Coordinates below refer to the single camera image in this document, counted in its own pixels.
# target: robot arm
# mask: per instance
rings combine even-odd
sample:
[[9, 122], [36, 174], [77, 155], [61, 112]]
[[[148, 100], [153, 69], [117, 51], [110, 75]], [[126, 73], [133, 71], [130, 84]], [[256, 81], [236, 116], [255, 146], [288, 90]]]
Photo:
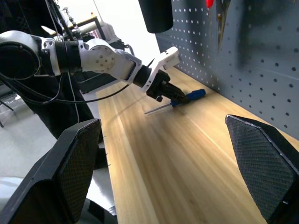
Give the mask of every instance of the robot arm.
[[156, 57], [149, 67], [124, 50], [114, 49], [102, 39], [55, 42], [21, 31], [0, 34], [0, 72], [9, 79], [32, 76], [58, 76], [77, 71], [107, 73], [127, 84], [135, 84], [148, 96], [161, 102], [166, 96], [180, 103], [185, 94], [169, 83], [168, 69], [180, 62], [178, 49], [172, 47]]

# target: black cable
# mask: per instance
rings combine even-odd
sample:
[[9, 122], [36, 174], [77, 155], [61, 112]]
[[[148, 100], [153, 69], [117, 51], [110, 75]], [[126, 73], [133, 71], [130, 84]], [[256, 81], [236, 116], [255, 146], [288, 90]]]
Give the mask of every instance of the black cable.
[[[26, 90], [26, 91], [28, 91], [28, 92], [36, 95], [36, 96], [39, 96], [39, 97], [44, 98], [44, 99], [49, 99], [49, 98], [51, 99], [51, 97], [48, 97], [48, 96], [45, 96], [45, 95], [43, 95], [43, 94], [41, 94], [39, 92], [36, 92], [35, 90], [27, 87], [26, 85], [24, 85], [23, 83], [21, 83], [19, 81], [16, 81], [16, 83], [17, 83], [18, 86], [22, 87], [24, 90]], [[20, 95], [24, 100], [26, 100], [26, 101], [28, 101], [30, 103], [33, 103], [33, 104], [40, 103], [39, 101], [34, 101], [34, 100], [33, 100], [34, 102], [32, 102], [31, 99], [29, 99], [28, 97], [25, 97], [22, 93], [20, 93], [18, 90], [16, 90], [13, 86], [11, 86], [9, 84], [8, 84], [8, 86], [13, 91], [15, 91], [18, 95]], [[108, 96], [97, 98], [97, 99], [92, 99], [92, 100], [87, 100], [87, 101], [85, 101], [85, 100], [81, 100], [81, 101], [70, 101], [70, 100], [64, 100], [64, 99], [56, 99], [55, 102], [56, 103], [62, 103], [62, 104], [85, 104], [85, 103], [91, 103], [91, 102], [95, 102], [95, 101], [99, 101], [99, 100], [103, 100], [103, 99], [107, 99], [109, 97], [112, 97], [112, 96], [116, 95], [117, 93], [120, 93], [121, 91], [123, 91], [124, 89], [126, 89], [128, 86], [129, 85], [125, 85], [120, 90], [118, 90], [118, 91], [116, 91], [116, 92], [114, 92], [114, 93], [112, 93], [112, 94], [110, 94]]]
[[151, 60], [151, 62], [148, 64], [147, 67], [149, 67], [149, 66], [153, 63], [154, 60], [155, 60], [155, 59]]
[[32, 103], [32, 104], [35, 104], [35, 105], [47, 105], [47, 104], [50, 104], [50, 103], [53, 103], [54, 101], [57, 100], [57, 98], [59, 97], [61, 91], [62, 91], [62, 86], [63, 86], [63, 80], [64, 80], [64, 77], [65, 77], [65, 74], [66, 73], [63, 73], [60, 77], [60, 80], [59, 80], [59, 86], [58, 86], [58, 91], [57, 91], [57, 94], [55, 95], [55, 97], [47, 97], [47, 99], [49, 99], [48, 101], [44, 101], [44, 102], [41, 102], [41, 101], [36, 101], [36, 100], [32, 100], [32, 99], [29, 99], [28, 97], [24, 96], [22, 93], [20, 93], [18, 90], [16, 90], [11, 84], [5, 82], [5, 79], [3, 79], [3, 77], [1, 77], [0, 75], [0, 80], [2, 80], [9, 88], [11, 88], [13, 91], [15, 91], [16, 93], [18, 93], [22, 98], [24, 98], [26, 101]]

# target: white wall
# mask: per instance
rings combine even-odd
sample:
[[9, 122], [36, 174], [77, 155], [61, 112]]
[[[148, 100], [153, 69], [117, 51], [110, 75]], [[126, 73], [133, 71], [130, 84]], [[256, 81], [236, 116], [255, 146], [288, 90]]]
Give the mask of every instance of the white wall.
[[[95, 0], [104, 22], [111, 24], [116, 35], [132, 46], [136, 57], [147, 65], [160, 54], [156, 37], [148, 33], [138, 0]], [[59, 0], [63, 8], [68, 6], [76, 22], [98, 15], [93, 0]]]

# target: screwdriver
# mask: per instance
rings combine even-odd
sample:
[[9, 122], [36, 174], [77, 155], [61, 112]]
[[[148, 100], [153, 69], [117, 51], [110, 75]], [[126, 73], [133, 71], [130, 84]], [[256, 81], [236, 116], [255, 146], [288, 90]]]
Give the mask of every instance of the screwdriver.
[[[186, 94], [186, 97], [189, 99], [189, 102], [190, 102], [191, 100], [197, 100], [199, 98], [202, 98], [203, 96], [205, 96], [205, 94], [206, 94], [206, 91], [204, 89], [200, 89], [200, 90], [194, 90], [194, 91]], [[155, 108], [153, 110], [145, 112], [144, 114], [152, 113], [154, 111], [160, 110], [160, 109], [165, 108], [167, 106], [175, 107], [175, 106], [177, 106], [179, 104], [180, 104], [179, 102], [171, 100], [169, 104], [157, 107], [157, 108]]]

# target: blue screwdriver handle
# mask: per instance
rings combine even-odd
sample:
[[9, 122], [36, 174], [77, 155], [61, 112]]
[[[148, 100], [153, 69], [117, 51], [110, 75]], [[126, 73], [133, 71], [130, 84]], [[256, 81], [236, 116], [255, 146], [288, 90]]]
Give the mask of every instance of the blue screwdriver handle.
[[[200, 90], [194, 90], [194, 91], [186, 94], [186, 96], [188, 97], [189, 100], [197, 100], [197, 99], [205, 96], [205, 94], [206, 94], [206, 91], [204, 89], [200, 89]], [[175, 107], [175, 106], [179, 105], [180, 103], [178, 101], [171, 100], [170, 104], [172, 107]]]

